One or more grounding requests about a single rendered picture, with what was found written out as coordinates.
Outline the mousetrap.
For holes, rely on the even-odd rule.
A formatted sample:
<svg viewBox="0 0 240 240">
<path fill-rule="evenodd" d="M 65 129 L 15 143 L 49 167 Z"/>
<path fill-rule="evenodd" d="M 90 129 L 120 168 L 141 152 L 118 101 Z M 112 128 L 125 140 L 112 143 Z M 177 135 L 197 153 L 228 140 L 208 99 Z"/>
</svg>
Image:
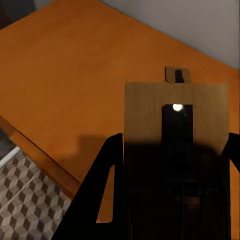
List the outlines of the mousetrap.
<svg viewBox="0 0 240 240">
<path fill-rule="evenodd" d="M 231 240 L 228 84 L 125 82 L 126 240 Z"/>
<path fill-rule="evenodd" d="M 191 84 L 191 69 L 166 66 L 165 79 L 167 83 Z"/>
</svg>

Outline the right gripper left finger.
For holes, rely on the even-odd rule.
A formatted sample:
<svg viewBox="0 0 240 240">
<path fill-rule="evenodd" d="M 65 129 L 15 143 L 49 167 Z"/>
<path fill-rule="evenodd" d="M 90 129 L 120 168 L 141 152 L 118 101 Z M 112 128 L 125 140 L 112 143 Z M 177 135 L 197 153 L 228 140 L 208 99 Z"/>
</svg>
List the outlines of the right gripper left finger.
<svg viewBox="0 0 240 240">
<path fill-rule="evenodd" d="M 98 213 L 113 165 L 113 217 L 105 223 Z M 51 240 L 127 240 L 122 133 L 104 143 Z"/>
</svg>

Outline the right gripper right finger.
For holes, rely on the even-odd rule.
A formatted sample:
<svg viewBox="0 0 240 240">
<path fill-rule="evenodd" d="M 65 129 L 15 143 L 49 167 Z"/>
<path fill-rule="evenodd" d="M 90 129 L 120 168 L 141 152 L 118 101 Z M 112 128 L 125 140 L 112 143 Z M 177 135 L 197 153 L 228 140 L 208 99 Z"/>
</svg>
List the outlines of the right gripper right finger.
<svg viewBox="0 0 240 240">
<path fill-rule="evenodd" d="M 230 160 L 240 172 L 240 135 L 235 133 L 229 134 Z"/>
</svg>

